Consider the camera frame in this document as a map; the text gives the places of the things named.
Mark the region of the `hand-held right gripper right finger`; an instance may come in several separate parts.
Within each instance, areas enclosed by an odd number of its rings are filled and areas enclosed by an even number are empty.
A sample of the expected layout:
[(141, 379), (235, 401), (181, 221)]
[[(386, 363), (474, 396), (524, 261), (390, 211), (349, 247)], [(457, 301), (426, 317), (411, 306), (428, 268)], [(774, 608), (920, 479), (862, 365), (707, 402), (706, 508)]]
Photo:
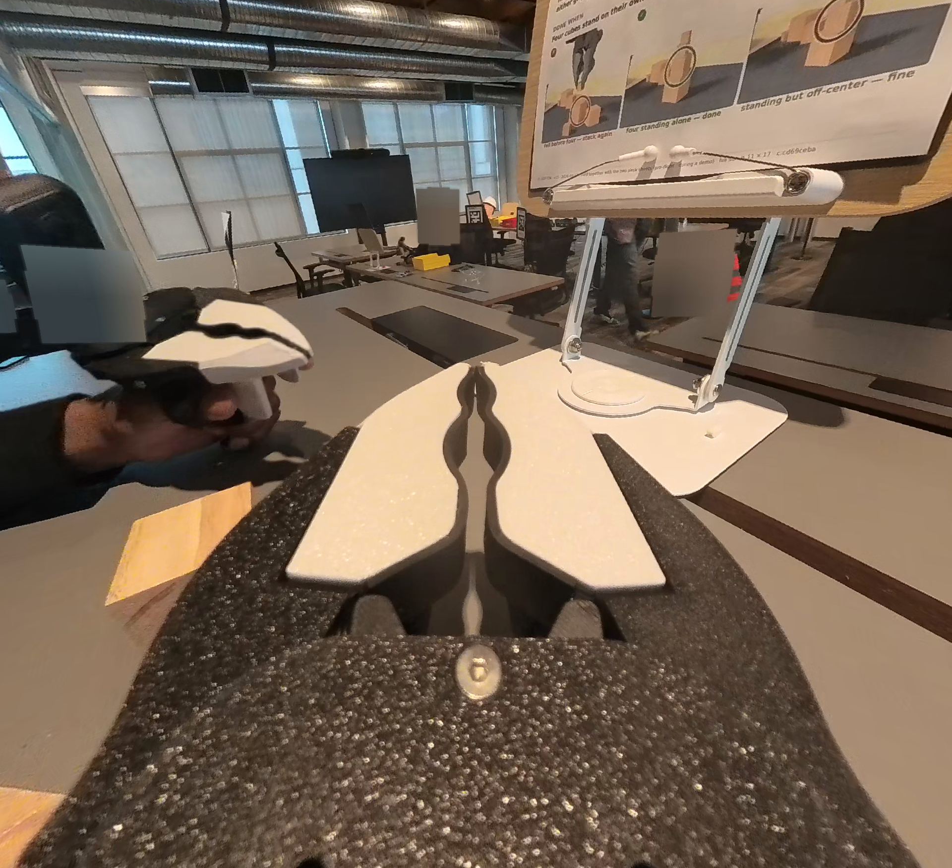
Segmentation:
[(594, 434), (557, 392), (484, 362), (486, 522), (502, 550), (598, 597), (654, 591), (665, 576)]

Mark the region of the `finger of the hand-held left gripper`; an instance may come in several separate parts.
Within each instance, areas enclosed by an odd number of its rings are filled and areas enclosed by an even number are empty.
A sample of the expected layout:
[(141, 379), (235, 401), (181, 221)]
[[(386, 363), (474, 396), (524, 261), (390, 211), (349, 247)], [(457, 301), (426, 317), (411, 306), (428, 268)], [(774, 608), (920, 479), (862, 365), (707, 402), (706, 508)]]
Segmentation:
[(273, 331), (187, 331), (158, 343), (142, 359), (190, 365), (209, 383), (232, 386), (243, 416), (265, 421), (274, 412), (265, 377), (303, 370), (308, 344)]
[(258, 303), (215, 300), (197, 320), (202, 342), (196, 362), (311, 362), (303, 334)]

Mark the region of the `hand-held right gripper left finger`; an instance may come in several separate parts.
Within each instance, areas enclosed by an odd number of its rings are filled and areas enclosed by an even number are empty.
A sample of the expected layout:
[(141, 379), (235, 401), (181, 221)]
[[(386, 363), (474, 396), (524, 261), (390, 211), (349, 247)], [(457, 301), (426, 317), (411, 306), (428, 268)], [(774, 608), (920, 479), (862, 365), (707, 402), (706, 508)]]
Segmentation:
[(286, 575), (370, 588), (465, 552), (472, 367), (460, 363), (374, 410), (303, 533)]

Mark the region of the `large wooden cube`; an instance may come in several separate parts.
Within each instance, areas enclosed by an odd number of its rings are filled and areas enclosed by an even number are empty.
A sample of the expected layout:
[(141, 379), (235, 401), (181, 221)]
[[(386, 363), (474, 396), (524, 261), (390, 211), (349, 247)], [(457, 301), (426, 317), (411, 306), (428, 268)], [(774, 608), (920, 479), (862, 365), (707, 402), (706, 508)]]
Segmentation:
[(250, 512), (249, 482), (135, 521), (105, 604), (111, 606), (197, 570)]

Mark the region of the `person's left hand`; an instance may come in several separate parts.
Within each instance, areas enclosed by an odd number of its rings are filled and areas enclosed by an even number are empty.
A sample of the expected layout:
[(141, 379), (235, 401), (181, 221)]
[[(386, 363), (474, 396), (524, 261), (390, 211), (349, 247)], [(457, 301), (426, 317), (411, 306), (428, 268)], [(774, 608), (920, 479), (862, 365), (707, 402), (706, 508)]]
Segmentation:
[(173, 422), (149, 396), (78, 398), (65, 407), (62, 448), (82, 472), (99, 473), (139, 462), (163, 461), (214, 445), (248, 447), (266, 438), (280, 416), (276, 379), (264, 379), (272, 413), (266, 420), (232, 422), (239, 412), (231, 386), (213, 385), (202, 400), (199, 427)]

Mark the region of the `black office chair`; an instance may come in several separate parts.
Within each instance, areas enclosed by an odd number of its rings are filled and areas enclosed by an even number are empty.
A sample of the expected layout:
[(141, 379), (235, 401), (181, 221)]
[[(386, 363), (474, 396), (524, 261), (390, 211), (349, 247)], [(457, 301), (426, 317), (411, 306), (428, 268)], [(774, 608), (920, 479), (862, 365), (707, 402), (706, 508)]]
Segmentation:
[(298, 299), (305, 299), (310, 296), (321, 295), (325, 291), (325, 279), (328, 275), (336, 275), (338, 270), (321, 262), (305, 264), (303, 270), (306, 272), (306, 279), (302, 272), (294, 265), (281, 243), (274, 244), (275, 255), (281, 259), (287, 267), (290, 268), (293, 278), (296, 296)]

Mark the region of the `document stand with wooden board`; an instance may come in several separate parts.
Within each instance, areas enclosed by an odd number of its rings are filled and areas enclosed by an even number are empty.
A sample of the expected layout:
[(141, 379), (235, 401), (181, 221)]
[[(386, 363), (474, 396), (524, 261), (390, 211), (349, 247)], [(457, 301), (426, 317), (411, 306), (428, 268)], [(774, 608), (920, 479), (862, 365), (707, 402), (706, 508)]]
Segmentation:
[[(549, 0), (538, 0), (531, 41), (523, 120), (520, 194), (551, 218), (586, 219), (580, 282), (570, 303), (558, 353), (545, 353), (539, 386), (551, 386), (589, 429), (624, 446), (675, 496), (694, 493), (717, 478), (786, 420), (764, 396), (725, 386), (773, 243), (786, 218), (889, 217), (933, 206), (950, 196), (950, 103), (931, 153), (921, 159), (846, 165), (757, 165), (681, 176), (692, 148), (672, 147), (660, 179), (621, 182), (603, 176), (578, 183), (577, 175), (552, 186), (531, 185), (540, 53)], [(695, 377), (664, 363), (611, 364), (584, 352), (584, 290), (589, 287), (598, 236), (607, 218), (763, 218), (748, 281), (720, 342), (713, 366)]]

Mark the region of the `black monitor screen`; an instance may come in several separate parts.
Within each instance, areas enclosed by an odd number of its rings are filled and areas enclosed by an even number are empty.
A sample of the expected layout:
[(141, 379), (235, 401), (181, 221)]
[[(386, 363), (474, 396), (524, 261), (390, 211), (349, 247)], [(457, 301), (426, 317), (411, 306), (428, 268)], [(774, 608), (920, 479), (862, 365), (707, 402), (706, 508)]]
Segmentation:
[(320, 233), (382, 228), (418, 218), (411, 159), (386, 148), (305, 158), (303, 169)]

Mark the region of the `black desk mat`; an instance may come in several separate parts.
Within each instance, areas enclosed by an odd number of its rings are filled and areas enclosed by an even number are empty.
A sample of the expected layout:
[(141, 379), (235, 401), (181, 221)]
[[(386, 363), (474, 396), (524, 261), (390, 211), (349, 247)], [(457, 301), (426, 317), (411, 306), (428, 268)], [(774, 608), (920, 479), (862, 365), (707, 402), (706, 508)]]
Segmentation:
[(517, 341), (514, 336), (420, 305), (375, 316), (370, 327), (441, 368), (482, 357)]

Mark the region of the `grey background desk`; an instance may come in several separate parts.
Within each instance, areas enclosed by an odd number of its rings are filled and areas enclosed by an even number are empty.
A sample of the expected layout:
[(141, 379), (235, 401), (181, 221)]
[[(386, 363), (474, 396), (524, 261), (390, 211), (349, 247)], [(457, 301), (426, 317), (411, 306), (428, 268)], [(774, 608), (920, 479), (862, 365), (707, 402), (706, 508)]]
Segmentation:
[(417, 270), (396, 261), (396, 257), (317, 250), (316, 259), (342, 270), (348, 281), (387, 282), (462, 299), (479, 306), (512, 305), (537, 294), (548, 294), (565, 286), (562, 277), (544, 276), (504, 267), (481, 264), (451, 264)]

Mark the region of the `printed instruction sheet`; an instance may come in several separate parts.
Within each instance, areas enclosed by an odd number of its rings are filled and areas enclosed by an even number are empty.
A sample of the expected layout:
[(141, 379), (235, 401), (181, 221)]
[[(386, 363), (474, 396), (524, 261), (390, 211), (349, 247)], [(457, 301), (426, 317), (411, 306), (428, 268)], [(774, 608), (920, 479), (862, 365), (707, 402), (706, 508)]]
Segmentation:
[(951, 0), (549, 0), (531, 185), (921, 159)]

